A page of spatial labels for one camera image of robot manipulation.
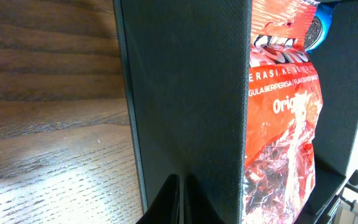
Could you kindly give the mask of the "blue Oreo cookie pack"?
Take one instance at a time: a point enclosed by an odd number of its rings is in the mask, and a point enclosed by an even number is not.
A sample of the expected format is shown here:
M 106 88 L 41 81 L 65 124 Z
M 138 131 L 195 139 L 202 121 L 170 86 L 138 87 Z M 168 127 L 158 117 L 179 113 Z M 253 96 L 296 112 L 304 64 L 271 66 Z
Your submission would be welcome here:
M 318 6 L 305 37 L 304 48 L 308 53 L 325 40 L 331 27 L 333 10 L 334 8 L 328 4 Z

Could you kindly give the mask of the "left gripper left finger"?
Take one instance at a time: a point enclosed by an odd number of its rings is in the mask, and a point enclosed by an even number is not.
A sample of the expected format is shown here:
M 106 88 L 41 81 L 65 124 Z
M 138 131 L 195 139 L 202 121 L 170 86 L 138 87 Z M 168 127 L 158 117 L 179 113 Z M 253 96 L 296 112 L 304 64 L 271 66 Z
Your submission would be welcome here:
M 136 224 L 177 224 L 180 214 L 180 178 L 170 174 L 146 213 Z

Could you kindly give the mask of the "black cardboard box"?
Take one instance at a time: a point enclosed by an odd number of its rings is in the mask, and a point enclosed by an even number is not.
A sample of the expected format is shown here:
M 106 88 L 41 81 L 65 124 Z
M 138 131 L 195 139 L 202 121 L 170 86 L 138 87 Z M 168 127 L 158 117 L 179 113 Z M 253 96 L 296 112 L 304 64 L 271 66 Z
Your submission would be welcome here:
M 254 1 L 114 1 L 143 215 L 170 174 L 194 175 L 225 223 L 243 223 L 250 28 Z M 358 138 L 358 1 L 334 8 L 306 52 L 323 107 L 315 185 L 294 223 L 332 223 Z

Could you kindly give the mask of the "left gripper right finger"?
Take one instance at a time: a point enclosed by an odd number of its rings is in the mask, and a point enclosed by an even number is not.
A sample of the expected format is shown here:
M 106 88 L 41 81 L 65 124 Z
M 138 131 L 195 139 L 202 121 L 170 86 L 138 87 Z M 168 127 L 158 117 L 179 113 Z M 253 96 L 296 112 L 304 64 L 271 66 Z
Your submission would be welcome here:
M 188 175 L 185 180 L 184 224 L 225 224 L 194 175 Z

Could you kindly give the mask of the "red dried fruit bag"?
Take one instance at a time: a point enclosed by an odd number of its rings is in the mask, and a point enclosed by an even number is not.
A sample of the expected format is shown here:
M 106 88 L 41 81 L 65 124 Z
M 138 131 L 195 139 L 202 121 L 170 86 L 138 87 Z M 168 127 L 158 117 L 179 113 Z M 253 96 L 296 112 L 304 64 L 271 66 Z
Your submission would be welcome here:
M 317 8 L 252 3 L 243 223 L 294 223 L 314 188 L 323 97 L 304 43 Z

